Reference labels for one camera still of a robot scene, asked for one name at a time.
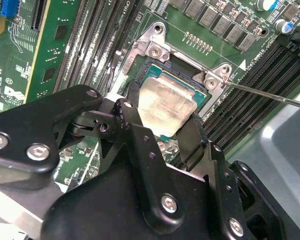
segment electrolytic capacitor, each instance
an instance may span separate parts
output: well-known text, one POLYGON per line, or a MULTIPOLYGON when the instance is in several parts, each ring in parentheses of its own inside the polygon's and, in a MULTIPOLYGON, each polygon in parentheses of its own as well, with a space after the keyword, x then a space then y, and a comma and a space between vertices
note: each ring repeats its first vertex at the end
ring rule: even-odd
POLYGON ((256 0, 255 6, 259 11, 272 11, 277 3, 278 0, 256 0))
POLYGON ((275 22, 274 29, 281 34, 288 35, 293 31, 294 25, 292 22, 286 21, 284 19, 279 19, 275 22))

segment logo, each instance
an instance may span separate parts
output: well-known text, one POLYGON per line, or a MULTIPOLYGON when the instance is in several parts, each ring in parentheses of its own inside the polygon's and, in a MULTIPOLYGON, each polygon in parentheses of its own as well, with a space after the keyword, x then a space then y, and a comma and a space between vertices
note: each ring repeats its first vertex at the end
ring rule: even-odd
POLYGON ((25 95, 21 91, 15 91, 9 86, 4 87, 3 94, 5 94, 9 97, 15 97, 19 101, 23 101, 26 99, 25 95))
POLYGON ((13 83, 12 79, 8 78, 8 77, 5 79, 5 82, 9 85, 11 85, 13 83))

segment white triangle marking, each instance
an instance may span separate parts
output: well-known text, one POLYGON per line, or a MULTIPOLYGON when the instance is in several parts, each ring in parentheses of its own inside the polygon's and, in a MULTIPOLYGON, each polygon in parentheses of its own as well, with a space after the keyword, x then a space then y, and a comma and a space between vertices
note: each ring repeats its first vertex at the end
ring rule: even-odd
POLYGON ((246 70, 246 60, 242 61, 242 63, 240 64, 239 68, 241 68, 243 71, 246 70))

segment motherboard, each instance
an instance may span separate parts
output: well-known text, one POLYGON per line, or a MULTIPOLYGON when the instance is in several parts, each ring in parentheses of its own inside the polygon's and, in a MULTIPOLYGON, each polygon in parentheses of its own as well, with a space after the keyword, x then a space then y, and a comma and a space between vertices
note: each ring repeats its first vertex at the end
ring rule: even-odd
MULTIPOLYGON (((282 107, 217 80, 295 96, 300 0, 0 0, 0 112, 89 85, 138 105, 182 168, 176 132, 191 114, 229 156, 282 107)), ((98 149, 86 138, 60 153, 63 192, 98 175, 98 149)))

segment blue connector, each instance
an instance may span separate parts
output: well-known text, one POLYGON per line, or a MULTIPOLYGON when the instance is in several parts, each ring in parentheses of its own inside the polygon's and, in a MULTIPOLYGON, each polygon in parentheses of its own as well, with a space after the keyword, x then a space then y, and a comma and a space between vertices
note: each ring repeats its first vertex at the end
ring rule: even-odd
POLYGON ((3 0, 1 15, 9 18, 15 17, 18 13, 19 0, 3 0))

